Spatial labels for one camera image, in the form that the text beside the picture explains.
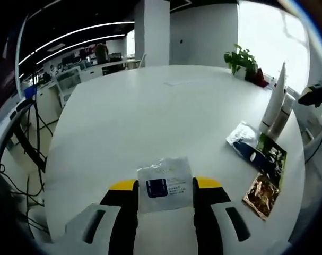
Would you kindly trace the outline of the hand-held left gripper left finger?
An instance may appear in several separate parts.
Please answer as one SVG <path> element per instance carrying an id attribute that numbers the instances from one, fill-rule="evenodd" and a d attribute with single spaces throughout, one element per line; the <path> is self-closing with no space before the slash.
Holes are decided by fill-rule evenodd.
<path id="1" fill-rule="evenodd" d="M 138 226 L 138 181 L 111 186 L 99 204 L 87 206 L 65 228 L 68 254 L 133 254 Z"/>

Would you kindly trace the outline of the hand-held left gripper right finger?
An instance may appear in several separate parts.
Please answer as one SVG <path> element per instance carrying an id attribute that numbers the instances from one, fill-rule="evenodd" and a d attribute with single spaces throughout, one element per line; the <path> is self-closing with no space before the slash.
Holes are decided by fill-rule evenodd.
<path id="1" fill-rule="evenodd" d="M 246 218 L 215 179 L 193 177 L 198 254 L 256 254 Z"/>

